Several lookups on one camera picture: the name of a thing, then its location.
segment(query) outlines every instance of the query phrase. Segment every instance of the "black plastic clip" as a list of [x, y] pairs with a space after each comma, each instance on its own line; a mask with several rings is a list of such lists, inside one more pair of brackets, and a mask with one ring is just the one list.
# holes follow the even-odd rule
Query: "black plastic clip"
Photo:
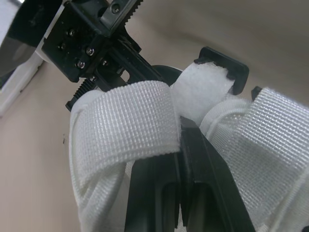
[[210, 47], [203, 47], [199, 53], [198, 59], [194, 60], [194, 63], [203, 64], [207, 62], [213, 62], [217, 66], [226, 68], [228, 70], [227, 78], [235, 80], [232, 92], [233, 95], [242, 93], [249, 75], [249, 68], [247, 65]]

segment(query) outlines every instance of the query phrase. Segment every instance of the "white strap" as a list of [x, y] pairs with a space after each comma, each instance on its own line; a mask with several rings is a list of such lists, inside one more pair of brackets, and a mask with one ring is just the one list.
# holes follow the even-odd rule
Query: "white strap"
[[268, 88], [250, 107], [240, 101], [215, 106], [202, 131], [228, 163], [255, 228], [301, 231], [309, 219], [309, 109]]
[[234, 81], [226, 74], [226, 69], [213, 63], [192, 63], [186, 68], [171, 87], [179, 115], [199, 126], [206, 113], [231, 89]]
[[170, 89], [157, 81], [92, 91], [77, 101], [70, 170], [83, 232], [106, 226], [128, 161], [179, 151], [178, 126]]

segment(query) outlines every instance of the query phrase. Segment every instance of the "beige wall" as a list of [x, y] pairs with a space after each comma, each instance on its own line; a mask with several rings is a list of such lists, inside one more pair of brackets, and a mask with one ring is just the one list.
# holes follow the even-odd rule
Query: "beige wall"
[[[151, 64], [183, 69], [209, 45], [250, 66], [245, 97], [269, 85], [308, 104], [307, 9], [308, 1], [147, 0], [127, 28]], [[0, 231], [79, 231], [65, 108], [76, 89], [44, 64], [0, 120]]]

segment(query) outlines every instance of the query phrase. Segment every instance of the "metal screw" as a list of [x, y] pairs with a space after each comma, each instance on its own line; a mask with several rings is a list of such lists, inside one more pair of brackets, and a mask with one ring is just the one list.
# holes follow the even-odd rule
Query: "metal screw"
[[71, 29], [70, 31], [69, 31], [69, 36], [70, 37], [73, 37], [75, 35], [75, 31], [74, 31], [74, 29]]
[[95, 50], [91, 47], [88, 47], [86, 49], [86, 54], [89, 55], [89, 56], [92, 56], [94, 54]]
[[81, 62], [80, 60], [76, 63], [76, 67], [79, 69], [83, 69], [85, 67], [85, 62]]
[[64, 50], [66, 48], [66, 44], [62, 43], [60, 46], [58, 46], [59, 49]]
[[119, 4], [114, 4], [112, 6], [112, 13], [113, 14], [117, 14], [117, 13], [119, 13], [119, 11], [120, 11], [120, 5]]

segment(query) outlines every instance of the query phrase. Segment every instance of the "woven fabric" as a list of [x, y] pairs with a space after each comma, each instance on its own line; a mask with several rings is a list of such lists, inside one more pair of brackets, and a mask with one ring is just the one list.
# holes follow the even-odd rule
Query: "woven fabric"
[[179, 151], [178, 126], [170, 89], [161, 82], [92, 91], [77, 101], [70, 170], [83, 232], [108, 231], [126, 163]]
[[211, 110], [202, 130], [229, 165], [255, 228], [304, 227], [309, 210], [303, 177], [309, 167], [309, 109], [268, 88], [250, 107], [219, 105], [215, 108], [225, 110]]

